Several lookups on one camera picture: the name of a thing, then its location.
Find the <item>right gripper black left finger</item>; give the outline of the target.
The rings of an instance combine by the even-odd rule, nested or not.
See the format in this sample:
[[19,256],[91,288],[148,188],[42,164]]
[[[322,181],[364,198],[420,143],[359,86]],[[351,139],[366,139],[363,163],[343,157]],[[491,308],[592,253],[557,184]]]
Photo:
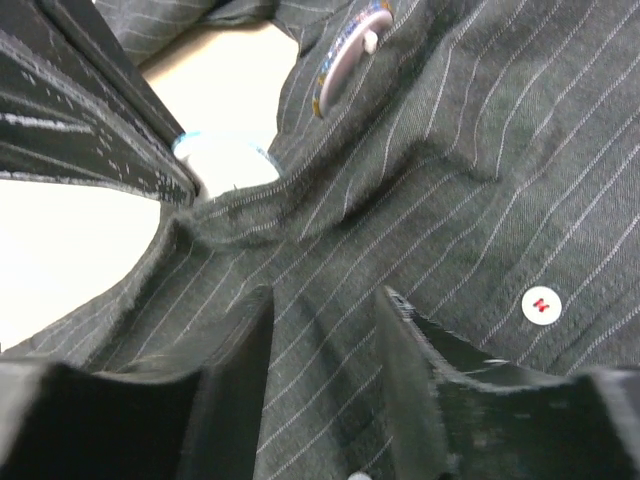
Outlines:
[[116,372],[42,357],[1,363],[5,479],[250,479],[274,301],[223,317]]

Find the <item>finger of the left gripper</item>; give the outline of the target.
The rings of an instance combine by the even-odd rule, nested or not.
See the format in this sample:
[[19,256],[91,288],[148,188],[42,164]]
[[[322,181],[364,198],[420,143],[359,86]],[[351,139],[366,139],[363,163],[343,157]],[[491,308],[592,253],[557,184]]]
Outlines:
[[20,37],[51,30],[79,52],[114,88],[128,108],[171,151],[180,127],[127,58],[97,8],[89,1],[4,1],[1,33]]

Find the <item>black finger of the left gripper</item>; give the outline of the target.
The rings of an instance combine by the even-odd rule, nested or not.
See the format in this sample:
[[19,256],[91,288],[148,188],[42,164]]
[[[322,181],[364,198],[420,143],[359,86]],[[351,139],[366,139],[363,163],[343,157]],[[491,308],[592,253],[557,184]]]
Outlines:
[[1,33],[1,177],[190,205],[196,187],[151,129],[57,33]]

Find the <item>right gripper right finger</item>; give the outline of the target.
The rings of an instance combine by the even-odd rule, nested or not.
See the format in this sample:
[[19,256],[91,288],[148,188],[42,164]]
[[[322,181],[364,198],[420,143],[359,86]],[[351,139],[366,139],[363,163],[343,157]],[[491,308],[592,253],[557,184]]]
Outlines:
[[637,368],[522,368],[426,320],[388,287],[375,313],[398,478],[638,477]]

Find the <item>black pinstriped button shirt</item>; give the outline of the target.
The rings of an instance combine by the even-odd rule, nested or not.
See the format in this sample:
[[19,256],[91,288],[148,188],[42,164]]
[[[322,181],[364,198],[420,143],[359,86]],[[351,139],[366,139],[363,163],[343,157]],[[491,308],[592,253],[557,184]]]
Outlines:
[[196,187],[115,286],[9,358],[116,372],[273,293],[250,479],[400,479],[376,294],[546,375],[639,371],[639,5],[388,1],[327,115],[320,66],[371,1],[96,1],[138,65],[197,23],[270,21],[299,56],[267,149],[171,152]]

